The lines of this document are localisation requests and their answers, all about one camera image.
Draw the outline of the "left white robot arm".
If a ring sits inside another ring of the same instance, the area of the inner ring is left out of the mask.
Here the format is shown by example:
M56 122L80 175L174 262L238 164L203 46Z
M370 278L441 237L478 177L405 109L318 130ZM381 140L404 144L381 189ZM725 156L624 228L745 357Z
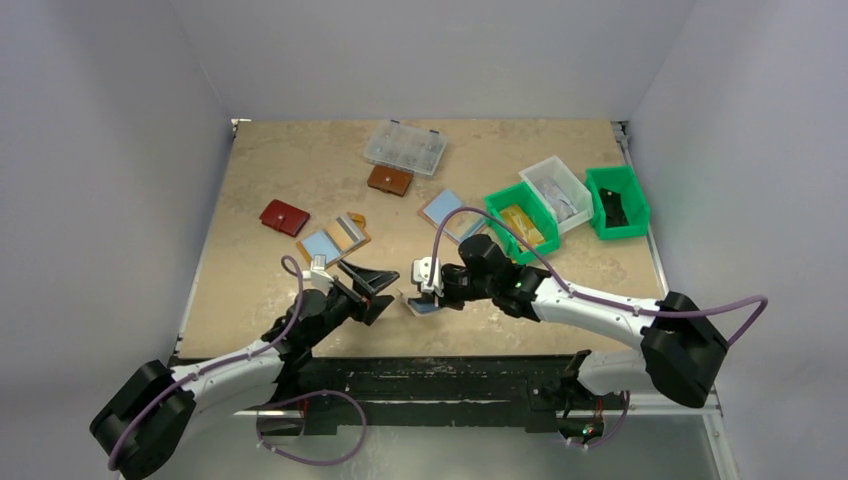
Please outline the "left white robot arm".
M294 378L313 347L346 320L372 324L394 300L384 289L399 278L396 271L341 261L351 281L344 285L317 266L302 271L289 255L281 264L297 279L298 293L258 340L192 365L149 361L95 415L89 431L107 454L109 470L144 479L203 425L268 403L278 384Z

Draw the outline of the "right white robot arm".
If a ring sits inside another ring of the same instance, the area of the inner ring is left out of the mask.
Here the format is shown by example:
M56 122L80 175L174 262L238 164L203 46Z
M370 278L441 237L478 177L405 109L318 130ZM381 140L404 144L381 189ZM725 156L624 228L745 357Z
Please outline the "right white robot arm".
M502 313L577 327L613 339L625 350L591 352L579 360L580 388L600 396L623 390L655 390L671 401L701 408L729 350L728 341L685 295L640 299L566 282L548 269L514 263L489 236L459 246L461 264L432 256L411 265L418 313L489 300Z

